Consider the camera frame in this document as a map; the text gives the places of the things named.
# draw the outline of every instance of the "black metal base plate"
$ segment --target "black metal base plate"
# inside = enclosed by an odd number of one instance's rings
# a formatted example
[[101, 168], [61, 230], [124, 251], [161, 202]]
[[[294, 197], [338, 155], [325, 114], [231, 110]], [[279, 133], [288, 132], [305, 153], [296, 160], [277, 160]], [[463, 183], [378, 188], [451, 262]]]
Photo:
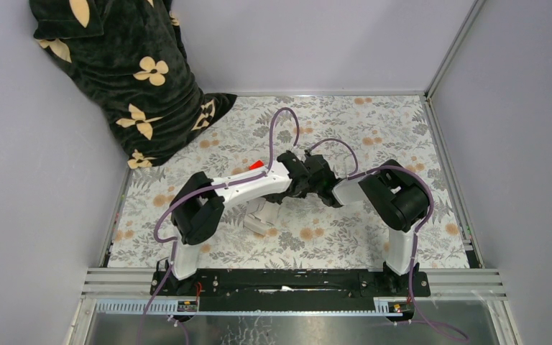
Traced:
[[[185, 280], [171, 275], [158, 295], [194, 296], [199, 282], [200, 311], [370, 311], [375, 297], [406, 298], [407, 279], [368, 270], [201, 269]], [[415, 296], [431, 295], [426, 273], [415, 270], [413, 285]]]

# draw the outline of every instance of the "red wire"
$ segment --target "red wire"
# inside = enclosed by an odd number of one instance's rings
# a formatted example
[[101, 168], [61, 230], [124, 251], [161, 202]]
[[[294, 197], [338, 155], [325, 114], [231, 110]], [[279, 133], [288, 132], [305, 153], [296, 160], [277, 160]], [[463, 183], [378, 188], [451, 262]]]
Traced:
[[202, 292], [202, 283], [197, 282], [195, 284], [195, 304], [198, 304], [198, 298], [200, 297], [200, 293]]

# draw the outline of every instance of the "red tab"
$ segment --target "red tab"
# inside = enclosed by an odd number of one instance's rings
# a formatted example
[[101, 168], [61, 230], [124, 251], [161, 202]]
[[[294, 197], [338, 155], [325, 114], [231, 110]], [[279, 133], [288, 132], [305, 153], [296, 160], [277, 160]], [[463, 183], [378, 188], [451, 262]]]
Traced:
[[257, 169], [258, 167], [262, 167], [262, 166], [263, 166], [263, 162], [258, 160], [249, 167], [249, 170]]

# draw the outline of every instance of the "cable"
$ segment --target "cable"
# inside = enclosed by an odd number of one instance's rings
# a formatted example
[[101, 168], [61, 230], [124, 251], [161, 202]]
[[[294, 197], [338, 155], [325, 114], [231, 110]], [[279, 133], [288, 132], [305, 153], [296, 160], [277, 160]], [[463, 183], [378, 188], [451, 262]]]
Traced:
[[356, 174], [357, 171], [359, 171], [359, 160], [357, 159], [357, 154], [354, 153], [354, 150], [352, 149], [352, 147], [350, 147], [350, 145], [345, 143], [344, 140], [337, 139], [337, 138], [322, 139], [320, 142], [317, 142], [316, 144], [312, 145], [312, 147], [310, 147], [308, 149], [308, 152], [312, 152], [312, 150], [314, 150], [315, 148], [317, 148], [320, 144], [322, 144], [324, 142], [338, 142], [338, 143], [342, 144], [343, 146], [345, 146], [348, 149], [348, 151], [350, 151], [350, 154], [352, 155], [352, 158], [354, 158], [354, 171], [351, 172], [350, 175]]
[[[413, 229], [413, 244], [412, 244], [411, 258], [410, 258], [410, 268], [409, 268], [410, 273], [409, 273], [409, 281], [408, 281], [408, 285], [409, 285], [408, 290], [409, 290], [409, 293], [410, 293], [409, 296], [411, 297], [411, 301], [412, 301], [412, 303], [415, 307], [415, 310], [418, 312], [418, 314], [420, 314], [420, 317], [424, 320], [424, 321], [413, 321], [413, 322], [414, 323], [427, 324], [432, 329], [434, 329], [435, 332], [439, 333], [442, 336], [445, 336], [446, 338], [448, 338], [450, 340], [458, 341], [458, 342], [461, 342], [461, 343], [470, 342], [471, 339], [462, 330], [460, 330], [460, 329], [458, 329], [458, 328], [456, 328], [452, 325], [449, 325], [447, 323], [428, 320], [426, 318], [426, 316], [424, 316], [424, 313], [422, 313], [422, 310], [416, 304], [415, 296], [413, 295], [413, 274], [412, 274], [411, 271], [413, 271], [413, 265], [415, 264], [415, 255], [416, 255], [416, 252], [418, 251], [418, 232], [420, 231], [420, 228], [424, 224], [426, 224], [428, 219], [433, 215], [433, 211], [435, 210], [435, 201], [433, 199], [433, 194], [431, 192], [431, 189], [428, 187], [426, 182], [424, 182], [424, 180], [422, 180], [422, 178], [420, 178], [420, 176], [416, 175], [414, 172], [411, 172], [411, 171], [409, 171], [409, 170], [407, 170], [403, 167], [396, 167], [394, 165], [383, 165], [381, 167], [375, 167], [373, 169], [369, 169], [366, 172], [361, 172], [360, 174], [356, 174], [354, 176], [351, 176], [349, 179], [353, 180], [355, 178], [359, 178], [359, 177], [364, 176], [364, 175], [371, 175], [371, 174], [374, 174], [374, 173], [378, 173], [379, 171], [382, 171], [382, 170], [396, 170], [396, 171], [400, 171], [402, 173], [408, 174], [409, 176], [411, 176], [412, 178], [415, 178], [420, 183], [420, 185], [422, 186], [422, 189], [424, 190], [424, 193], [428, 196], [428, 213], [422, 219], [422, 221], [417, 226], [415, 226], [415, 228]], [[451, 336], [451, 335], [447, 334], [446, 332], [442, 331], [439, 327], [449, 328], [449, 329], [457, 332], [458, 334], [462, 335], [462, 338], [459, 338], [459, 337], [456, 337], [456, 336]]]
[[276, 111], [276, 114], [272, 117], [272, 122], [270, 122], [270, 162], [267, 163], [267, 171], [270, 171], [272, 169], [272, 164], [274, 164], [274, 127], [276, 126], [276, 119], [282, 113], [283, 111], [288, 111], [293, 115], [293, 119], [295, 120], [295, 125], [297, 126], [297, 131], [295, 133], [295, 142], [293, 142], [293, 146], [297, 146], [297, 141], [299, 140], [299, 119], [297, 118], [297, 115], [295, 115], [295, 112], [293, 109], [288, 107], [283, 107], [278, 109]]
[[[230, 183], [220, 183], [218, 185], [210, 185], [208, 187], [200, 188], [200, 189], [195, 190], [195, 191], [193, 191], [189, 194], [186, 194], [181, 199], [176, 200], [161, 215], [161, 217], [157, 220], [157, 222], [155, 223], [155, 227], [153, 228], [153, 239], [155, 239], [155, 241], [158, 242], [158, 243], [173, 242], [172, 243], [172, 252], [170, 254], [170, 259], [173, 262], [174, 262], [175, 255], [176, 255], [176, 252], [177, 252], [178, 237], [177, 236], [171, 236], [171, 237], [168, 237], [166, 239], [160, 238], [160, 235], [159, 235], [160, 227], [164, 223], [164, 220], [166, 220], [166, 218], [175, 210], [175, 208], [179, 207], [182, 203], [186, 202], [187, 200], [189, 200], [191, 198], [199, 196], [202, 193], [206, 193], [210, 190], [216, 190], [216, 189], [219, 189], [219, 188], [227, 189], [229, 186], [251, 182], [251, 181], [258, 180], [258, 179], [263, 178], [264, 176], [266, 176], [267, 172], [269, 172], [272, 169], [272, 164], [273, 164], [273, 160], [274, 160], [274, 127], [276, 125], [276, 119], [278, 118], [278, 116], [283, 111], [289, 111], [291, 113], [291, 115], [293, 115], [293, 118], [295, 120], [295, 125], [297, 126], [297, 135], [295, 136], [295, 141], [293, 142], [293, 146], [296, 146], [297, 143], [298, 143], [298, 140], [299, 140], [299, 132], [300, 132], [299, 119], [297, 118], [297, 115], [295, 114], [295, 112], [291, 108], [288, 108], [288, 107], [280, 108], [280, 109], [278, 109], [278, 111], [276, 111], [276, 113], [272, 117], [272, 121], [270, 122], [270, 163], [268, 164], [267, 169], [265, 171], [261, 172], [258, 175], [252, 176], [250, 178], [243, 178], [241, 180], [235, 180], [235, 181], [232, 181]], [[164, 284], [166, 283], [168, 275], [170, 275], [170, 273], [174, 274], [173, 270], [174, 270], [174, 264], [170, 265], [170, 267], [168, 268], [167, 272], [164, 275], [164, 278], [162, 278], [162, 281], [160, 282], [160, 284], [155, 288], [155, 291], [153, 292], [153, 295], [151, 295], [151, 298], [149, 299], [149, 301], [147, 302], [147, 305], [145, 306], [145, 308], [143, 310], [143, 314], [141, 315], [141, 321], [139, 322], [139, 328], [138, 328], [138, 331], [137, 331], [137, 344], [141, 344], [142, 327], [143, 327], [143, 323], [144, 323], [144, 318], [147, 317], [147, 311], [149, 310], [149, 307], [151, 306], [151, 303], [153, 303], [153, 300], [155, 299], [157, 294], [160, 293], [161, 289], [164, 287]], [[185, 332], [185, 343], [187, 345], [189, 345], [189, 334], [187, 332], [187, 329], [183, 326], [183, 323], [180, 323], [180, 325], [183, 327], [183, 331]]]
[[[143, 309], [143, 314], [141, 315], [141, 320], [139, 321], [139, 329], [137, 332], [137, 344], [141, 344], [142, 328], [144, 324], [144, 319], [147, 317], [147, 312], [149, 311], [149, 307], [151, 306], [151, 303], [153, 303], [153, 300], [155, 299], [159, 291], [164, 287], [166, 280], [168, 280], [168, 276], [173, 271], [173, 267], [174, 265], [170, 265], [168, 267], [168, 270], [166, 270], [166, 273], [164, 274], [162, 281], [160, 282], [160, 284], [157, 285], [157, 287], [155, 288], [155, 292], [153, 293], [153, 295], [151, 295], [151, 298], [147, 301], [147, 304]], [[178, 324], [181, 326], [183, 333], [185, 333], [185, 345], [189, 345], [189, 331], [187, 330], [187, 327], [185, 327], [185, 325], [182, 322], [179, 322]]]

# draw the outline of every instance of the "yellow flower pattern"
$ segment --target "yellow flower pattern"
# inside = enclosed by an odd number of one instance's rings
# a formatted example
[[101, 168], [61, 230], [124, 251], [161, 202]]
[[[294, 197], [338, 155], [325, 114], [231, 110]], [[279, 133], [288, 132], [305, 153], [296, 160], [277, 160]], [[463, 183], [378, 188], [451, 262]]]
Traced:
[[208, 127], [211, 124], [211, 119], [215, 116], [215, 100], [211, 99], [210, 102], [201, 105], [200, 108], [202, 112], [191, 129], [192, 131]]
[[119, 119], [115, 123], [124, 128], [137, 125], [137, 129], [139, 130], [139, 132], [143, 134], [147, 139], [151, 140], [151, 137], [153, 137], [153, 127], [151, 125], [151, 122], [162, 119], [163, 116], [154, 117], [153, 119], [147, 120], [144, 112], [132, 104], [128, 105], [128, 111], [130, 112], [132, 119]]
[[130, 169], [136, 169], [138, 167], [151, 167], [152, 164], [150, 160], [154, 160], [154, 157], [145, 157], [137, 149], [132, 154], [132, 159], [128, 161], [128, 166]]
[[166, 77], [164, 74], [168, 73], [168, 65], [164, 61], [158, 61], [155, 63], [150, 56], [145, 56], [141, 59], [139, 66], [140, 72], [134, 74], [134, 77], [139, 81], [145, 81], [149, 79], [149, 82], [154, 86], [164, 85]]
[[68, 46], [63, 41], [56, 39], [53, 41], [38, 40], [38, 42], [41, 48], [47, 49], [49, 47], [54, 53], [54, 55], [58, 56], [59, 58], [63, 59], [68, 63], [71, 62], [70, 50], [68, 49]]
[[79, 24], [82, 27], [88, 27], [90, 22], [90, 4], [88, 4], [88, 0], [68, 0], [68, 4]]
[[175, 17], [174, 12], [170, 12], [169, 14], [170, 14], [170, 22], [172, 23], [172, 25], [174, 27], [179, 27], [180, 22], [179, 22], [179, 19], [177, 19], [177, 17]]

